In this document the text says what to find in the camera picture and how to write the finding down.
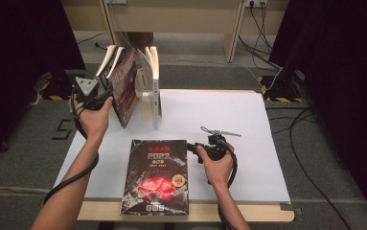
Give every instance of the gray carpet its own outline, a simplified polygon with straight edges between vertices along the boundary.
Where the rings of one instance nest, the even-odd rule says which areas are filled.
[[[87,75],[97,65],[87,65]],[[273,72],[253,69],[256,76]],[[258,83],[240,67],[162,66],[161,88],[252,89]],[[306,107],[308,103],[265,103],[266,108]],[[287,188],[296,211],[290,223],[251,223],[252,229],[346,229],[334,209],[317,192],[301,170],[292,152],[288,128],[301,109],[268,109],[275,147]],[[352,229],[367,229],[367,203],[350,173],[337,161],[319,116],[313,110],[292,130],[297,156],[317,186],[333,201]],[[40,101],[29,108],[0,152],[0,229],[28,229],[51,189],[75,134],[65,101]],[[22,188],[20,191],[9,187]],[[97,229],[96,221],[79,221],[77,229]]]

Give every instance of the black curtain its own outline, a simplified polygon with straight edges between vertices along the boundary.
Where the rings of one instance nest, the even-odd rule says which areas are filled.
[[[317,2],[289,1],[271,60],[291,66],[290,75],[305,73],[337,153],[367,199],[367,4],[332,1],[312,20],[321,23],[310,24]]]
[[[65,84],[66,69],[85,67],[61,2],[1,0],[0,144],[28,106],[38,79],[51,72],[55,83]]]

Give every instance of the white tabletop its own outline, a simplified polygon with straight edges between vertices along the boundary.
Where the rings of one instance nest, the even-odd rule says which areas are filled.
[[[251,203],[290,203],[273,143],[261,94],[249,91],[161,90],[163,118],[158,130],[141,119],[138,104],[128,126],[123,129],[114,112],[100,147],[100,161],[91,174],[86,198],[121,199],[132,139],[187,140],[207,144],[200,127],[241,134],[225,136],[235,147],[238,172],[231,186],[236,201]],[[57,176],[66,173],[78,154],[84,138],[77,133]],[[207,184],[204,167],[188,151],[189,200],[216,201]]]

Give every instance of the hand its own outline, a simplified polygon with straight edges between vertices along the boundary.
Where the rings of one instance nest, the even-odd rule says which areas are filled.
[[[112,106],[112,97],[107,98],[103,107],[100,110],[93,111],[86,108],[79,108],[76,114],[79,114],[80,123],[82,129],[87,134],[87,138],[100,138],[108,129],[108,113]],[[77,106],[77,96],[74,98],[74,104]]]
[[[228,144],[231,151],[234,147]],[[226,151],[224,157],[218,161],[213,161],[207,154],[207,151],[202,146],[197,146],[197,152],[204,163],[207,179],[214,188],[225,186],[227,187],[228,178],[233,169],[233,158],[230,151]]]

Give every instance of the orange round sticker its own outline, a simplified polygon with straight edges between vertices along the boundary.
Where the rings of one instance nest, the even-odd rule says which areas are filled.
[[[172,178],[172,184],[176,187],[182,187],[186,183],[186,178],[181,174],[176,174]]]

